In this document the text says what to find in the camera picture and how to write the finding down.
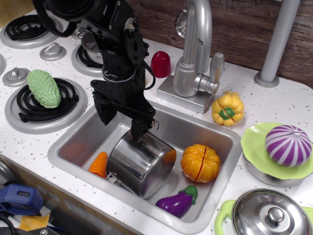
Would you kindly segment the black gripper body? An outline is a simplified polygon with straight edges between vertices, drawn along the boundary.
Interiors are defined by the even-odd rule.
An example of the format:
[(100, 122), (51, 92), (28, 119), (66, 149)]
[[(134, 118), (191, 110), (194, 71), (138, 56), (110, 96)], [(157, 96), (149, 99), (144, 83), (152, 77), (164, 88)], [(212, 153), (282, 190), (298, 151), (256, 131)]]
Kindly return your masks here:
[(154, 120), (155, 109), (144, 97), (145, 88), (145, 67), (139, 66), (135, 70), (134, 76), (124, 81), (93, 80), (91, 86), (94, 92), (99, 92), (106, 96), (112, 106), (131, 119), (145, 117)]

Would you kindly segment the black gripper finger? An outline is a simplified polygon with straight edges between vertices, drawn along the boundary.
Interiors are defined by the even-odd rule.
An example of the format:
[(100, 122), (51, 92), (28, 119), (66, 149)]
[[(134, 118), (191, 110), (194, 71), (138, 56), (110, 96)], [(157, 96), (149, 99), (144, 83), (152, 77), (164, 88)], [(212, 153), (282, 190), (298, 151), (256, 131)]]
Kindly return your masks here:
[(140, 138), (147, 133), (153, 125), (153, 119), (147, 117), (136, 117), (132, 120), (131, 136), (134, 142), (139, 142)]
[(112, 102), (99, 92), (93, 92), (94, 105), (101, 121), (107, 125), (116, 116), (117, 110), (112, 106)]

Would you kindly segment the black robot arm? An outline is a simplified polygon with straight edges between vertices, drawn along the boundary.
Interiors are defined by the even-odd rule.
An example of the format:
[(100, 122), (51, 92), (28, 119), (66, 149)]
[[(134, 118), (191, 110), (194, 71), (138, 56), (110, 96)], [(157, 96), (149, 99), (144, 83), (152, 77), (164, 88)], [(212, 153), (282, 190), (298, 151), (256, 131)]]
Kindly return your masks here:
[(96, 110), (104, 124), (122, 113), (132, 120), (133, 141), (151, 129), (155, 110), (144, 97), (148, 44), (143, 41), (133, 9), (123, 0), (35, 0), (45, 28), (68, 37), (78, 25), (95, 41), (103, 61), (102, 80), (91, 81)]

